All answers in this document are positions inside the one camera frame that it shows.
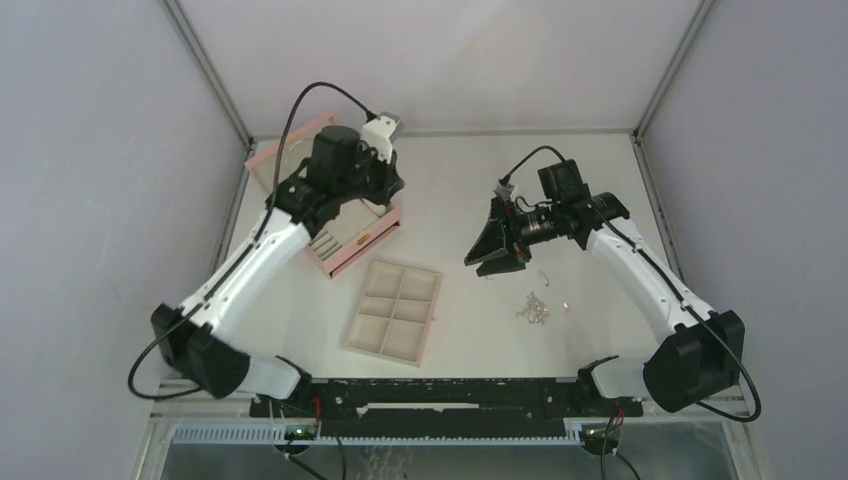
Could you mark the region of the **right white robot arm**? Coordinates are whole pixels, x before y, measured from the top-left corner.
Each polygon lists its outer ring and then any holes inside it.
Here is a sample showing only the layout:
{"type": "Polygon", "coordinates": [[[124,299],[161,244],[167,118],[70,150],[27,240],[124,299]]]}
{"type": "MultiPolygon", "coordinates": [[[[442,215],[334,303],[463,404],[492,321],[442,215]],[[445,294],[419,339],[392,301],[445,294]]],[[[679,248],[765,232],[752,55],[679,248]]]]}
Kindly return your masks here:
{"type": "Polygon", "coordinates": [[[618,399],[650,399],[674,413],[738,385],[745,326],[718,312],[680,280],[644,240],[629,210],[611,192],[591,193],[573,160],[538,172],[544,201],[519,205],[510,174],[500,178],[488,218],[464,262],[480,277],[521,271],[535,244],[567,238],[596,258],[624,289],[657,343],[647,356],[613,355],[584,367],[578,402],[592,416],[618,399]]]}

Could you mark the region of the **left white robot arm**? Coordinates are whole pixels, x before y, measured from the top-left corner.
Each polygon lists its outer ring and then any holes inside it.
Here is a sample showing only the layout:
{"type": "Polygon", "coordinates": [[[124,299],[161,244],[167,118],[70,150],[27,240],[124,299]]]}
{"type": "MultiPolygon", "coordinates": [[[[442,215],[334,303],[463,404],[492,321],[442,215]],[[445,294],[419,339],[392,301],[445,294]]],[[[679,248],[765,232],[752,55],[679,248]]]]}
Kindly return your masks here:
{"type": "Polygon", "coordinates": [[[179,306],[159,305],[151,316],[165,362],[215,398],[236,391],[273,398],[290,417],[311,407],[311,388],[292,363],[263,360],[232,344],[251,305],[296,254],[334,220],[343,205],[366,200],[386,206],[404,182],[394,141],[399,120],[382,114],[360,130],[330,125],[310,154],[280,178],[248,237],[179,306]]]}

